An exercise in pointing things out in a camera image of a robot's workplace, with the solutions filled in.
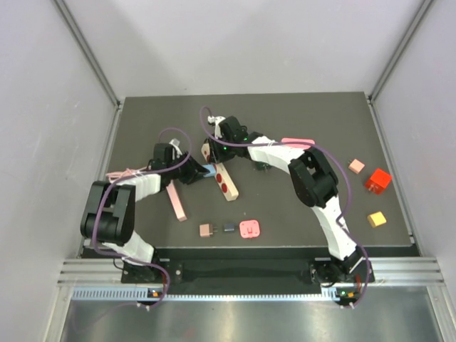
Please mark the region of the beige power strip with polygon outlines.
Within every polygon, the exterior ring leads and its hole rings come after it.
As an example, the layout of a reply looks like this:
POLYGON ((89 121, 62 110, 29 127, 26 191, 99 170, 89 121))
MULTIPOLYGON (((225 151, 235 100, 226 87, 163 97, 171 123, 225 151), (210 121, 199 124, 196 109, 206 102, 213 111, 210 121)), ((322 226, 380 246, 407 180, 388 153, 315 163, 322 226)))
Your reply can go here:
POLYGON ((228 201, 228 202, 235 201, 239 196, 238 189, 237 189, 236 185, 234 184, 234 182, 232 181, 226 167, 222 163, 213 163, 210 161, 210 148, 209 148, 208 142, 206 142, 202 145, 201 153, 202 153, 203 157, 205 158, 206 162, 209 165, 213 166, 214 171, 215 171, 214 178, 215 178, 222 194, 224 195, 224 198, 226 199, 226 201, 228 201))

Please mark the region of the pink triangular socket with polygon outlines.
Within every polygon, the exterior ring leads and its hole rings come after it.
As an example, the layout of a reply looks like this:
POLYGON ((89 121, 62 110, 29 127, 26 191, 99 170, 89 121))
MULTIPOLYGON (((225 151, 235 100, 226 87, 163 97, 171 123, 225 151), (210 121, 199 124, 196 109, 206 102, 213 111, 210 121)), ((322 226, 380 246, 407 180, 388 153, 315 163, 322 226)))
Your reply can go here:
POLYGON ((315 141, 312 139, 303 138, 282 138, 281 142, 288 147, 298 148, 301 150, 307 150, 315 145, 315 141))

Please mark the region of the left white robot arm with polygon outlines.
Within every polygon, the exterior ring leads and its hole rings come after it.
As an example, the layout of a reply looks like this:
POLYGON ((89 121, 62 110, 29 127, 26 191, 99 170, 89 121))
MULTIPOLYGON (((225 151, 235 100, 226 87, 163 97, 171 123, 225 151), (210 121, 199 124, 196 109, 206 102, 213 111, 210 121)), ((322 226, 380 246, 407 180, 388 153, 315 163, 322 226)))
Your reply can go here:
POLYGON ((128 276, 149 283, 164 281, 165 270, 155 248, 135 231, 135 205, 164 191, 174 180, 190 185, 210 174, 211 170, 181 151, 175 140, 157 143, 144 170, 91 185, 81 234, 100 255, 122 259, 128 276))

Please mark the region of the blue plug adapter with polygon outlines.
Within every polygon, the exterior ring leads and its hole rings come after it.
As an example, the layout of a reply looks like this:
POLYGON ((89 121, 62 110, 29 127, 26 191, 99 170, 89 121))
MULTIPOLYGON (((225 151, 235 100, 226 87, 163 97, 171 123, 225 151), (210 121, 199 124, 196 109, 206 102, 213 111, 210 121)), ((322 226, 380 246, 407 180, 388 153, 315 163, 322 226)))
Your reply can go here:
POLYGON ((208 164, 203 166, 206 169, 206 173, 203 175, 204 178, 215 177, 217 174, 217 168, 213 164, 208 164))

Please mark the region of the small purple grey plug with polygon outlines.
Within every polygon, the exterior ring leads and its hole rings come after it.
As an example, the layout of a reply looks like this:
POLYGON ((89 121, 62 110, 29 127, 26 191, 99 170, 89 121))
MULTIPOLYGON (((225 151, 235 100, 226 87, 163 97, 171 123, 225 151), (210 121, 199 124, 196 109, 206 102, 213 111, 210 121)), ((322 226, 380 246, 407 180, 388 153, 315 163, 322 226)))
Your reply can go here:
POLYGON ((223 232, 225 233, 232 233, 236 230, 236 224, 234 223, 226 223, 223 225, 223 232))

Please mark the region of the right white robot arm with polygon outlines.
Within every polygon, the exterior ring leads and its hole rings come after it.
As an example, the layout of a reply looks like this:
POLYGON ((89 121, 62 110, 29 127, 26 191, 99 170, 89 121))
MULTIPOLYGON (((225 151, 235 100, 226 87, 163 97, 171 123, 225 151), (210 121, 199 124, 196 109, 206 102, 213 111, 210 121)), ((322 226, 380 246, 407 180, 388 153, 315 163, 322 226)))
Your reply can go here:
POLYGON ((209 156, 219 163, 243 157, 284 171, 291 177, 299 200, 316 215, 328 243, 333 276, 329 282, 347 282, 366 265, 366 279, 370 279, 371 263, 364 247, 353 240, 344 218, 338 196, 338 178, 330 166, 328 155, 310 144, 299 149, 277 142, 261 133, 247 131, 234 116, 207 116, 214 128, 208 135, 209 156))

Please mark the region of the small pink usb plug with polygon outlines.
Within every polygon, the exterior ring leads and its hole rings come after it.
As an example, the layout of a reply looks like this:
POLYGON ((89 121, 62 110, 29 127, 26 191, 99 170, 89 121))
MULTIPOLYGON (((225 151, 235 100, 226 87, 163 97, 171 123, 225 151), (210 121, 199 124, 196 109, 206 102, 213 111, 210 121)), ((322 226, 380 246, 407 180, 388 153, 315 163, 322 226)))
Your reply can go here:
POLYGON ((240 222, 239 233, 243 239, 253 239, 259 237, 261 234, 259 222, 255 219, 240 222))

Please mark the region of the small pink plug adapter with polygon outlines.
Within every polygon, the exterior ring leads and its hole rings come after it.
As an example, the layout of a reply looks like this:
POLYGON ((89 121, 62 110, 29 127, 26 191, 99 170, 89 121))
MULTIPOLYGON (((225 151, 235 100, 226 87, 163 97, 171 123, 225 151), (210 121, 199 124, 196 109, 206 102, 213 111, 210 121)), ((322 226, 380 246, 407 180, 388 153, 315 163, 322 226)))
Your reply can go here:
POLYGON ((210 238, 218 232, 218 227, 214 224, 206 223, 199 226, 199 236, 201 238, 210 238))

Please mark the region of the pink long power strip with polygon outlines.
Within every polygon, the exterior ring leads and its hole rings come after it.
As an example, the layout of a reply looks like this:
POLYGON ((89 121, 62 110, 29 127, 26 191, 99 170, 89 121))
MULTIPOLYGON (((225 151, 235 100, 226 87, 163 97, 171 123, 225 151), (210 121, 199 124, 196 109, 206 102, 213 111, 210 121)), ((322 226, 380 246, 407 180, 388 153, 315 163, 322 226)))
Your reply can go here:
POLYGON ((166 190, 177 220, 179 222, 185 221, 187 219, 187 215, 185 214, 174 182, 171 182, 167 186, 166 190))

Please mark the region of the red cube plug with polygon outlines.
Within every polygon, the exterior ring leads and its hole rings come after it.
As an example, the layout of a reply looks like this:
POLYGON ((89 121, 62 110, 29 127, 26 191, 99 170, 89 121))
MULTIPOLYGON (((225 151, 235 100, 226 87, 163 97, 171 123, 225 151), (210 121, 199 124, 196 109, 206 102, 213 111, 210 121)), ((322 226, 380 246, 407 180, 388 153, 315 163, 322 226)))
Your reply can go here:
POLYGON ((382 194, 392 180, 392 176, 386 171, 378 168, 367 179, 365 188, 376 195, 382 194))

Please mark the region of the peach plug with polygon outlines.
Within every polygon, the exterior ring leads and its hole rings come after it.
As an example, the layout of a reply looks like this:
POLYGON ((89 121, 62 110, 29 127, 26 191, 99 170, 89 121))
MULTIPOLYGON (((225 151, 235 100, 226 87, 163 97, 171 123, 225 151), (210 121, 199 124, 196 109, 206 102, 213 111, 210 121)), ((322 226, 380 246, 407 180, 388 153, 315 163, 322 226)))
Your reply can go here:
POLYGON ((364 169, 364 167, 365 164, 357 159, 352 160, 348 165, 348 169, 357 175, 364 169))

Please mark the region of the dark green cube socket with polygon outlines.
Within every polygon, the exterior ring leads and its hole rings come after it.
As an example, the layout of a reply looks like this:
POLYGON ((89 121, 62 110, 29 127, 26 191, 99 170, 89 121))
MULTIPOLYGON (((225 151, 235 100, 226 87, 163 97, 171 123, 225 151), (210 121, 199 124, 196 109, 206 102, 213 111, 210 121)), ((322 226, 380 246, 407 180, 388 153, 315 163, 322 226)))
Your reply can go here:
POLYGON ((264 162, 254 162, 254 169, 260 172, 266 172, 271 169, 271 165, 264 162))

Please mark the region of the yellow orange plug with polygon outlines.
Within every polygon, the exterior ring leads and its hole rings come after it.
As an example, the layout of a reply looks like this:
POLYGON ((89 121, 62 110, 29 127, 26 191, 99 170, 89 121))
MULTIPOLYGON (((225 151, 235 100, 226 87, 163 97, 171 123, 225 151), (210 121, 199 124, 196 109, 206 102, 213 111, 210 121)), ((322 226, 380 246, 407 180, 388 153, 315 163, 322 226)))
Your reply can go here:
POLYGON ((379 227, 387 222, 387 219, 382 212, 372 213, 367 216, 367 219, 372 228, 379 227))

